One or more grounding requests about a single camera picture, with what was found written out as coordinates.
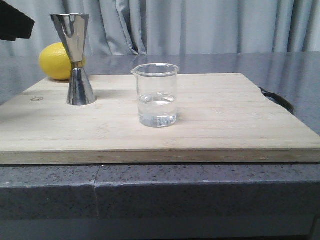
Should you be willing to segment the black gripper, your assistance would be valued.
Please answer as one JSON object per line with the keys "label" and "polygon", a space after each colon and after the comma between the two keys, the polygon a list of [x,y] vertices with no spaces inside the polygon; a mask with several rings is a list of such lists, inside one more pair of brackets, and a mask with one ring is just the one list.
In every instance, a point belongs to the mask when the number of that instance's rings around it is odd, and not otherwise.
{"label": "black gripper", "polygon": [[0,1],[0,39],[16,41],[16,39],[30,39],[35,21],[6,3]]}

